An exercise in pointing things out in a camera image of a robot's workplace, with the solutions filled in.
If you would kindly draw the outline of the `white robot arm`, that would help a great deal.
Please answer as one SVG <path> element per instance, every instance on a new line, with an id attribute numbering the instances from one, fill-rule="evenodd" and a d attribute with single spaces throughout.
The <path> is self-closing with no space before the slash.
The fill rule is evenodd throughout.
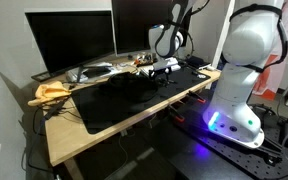
<path id="1" fill-rule="evenodd" d="M 256 149 L 264 142 L 261 121 L 246 104 L 277 39 L 281 59 L 288 53 L 282 23 L 284 0 L 235 0 L 221 59 L 225 62 L 215 92 L 203 112 L 210 132 Z"/>

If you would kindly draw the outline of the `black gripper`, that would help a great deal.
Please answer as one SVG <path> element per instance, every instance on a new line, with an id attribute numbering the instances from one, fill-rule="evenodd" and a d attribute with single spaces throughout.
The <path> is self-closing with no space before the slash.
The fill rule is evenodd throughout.
<path id="1" fill-rule="evenodd" d="M 157 75 L 160 74 L 170 74 L 171 73 L 171 69 L 170 68 L 165 68 L 165 69 L 159 69 L 159 70 L 150 70 L 148 77 L 151 79 L 154 79 Z"/>

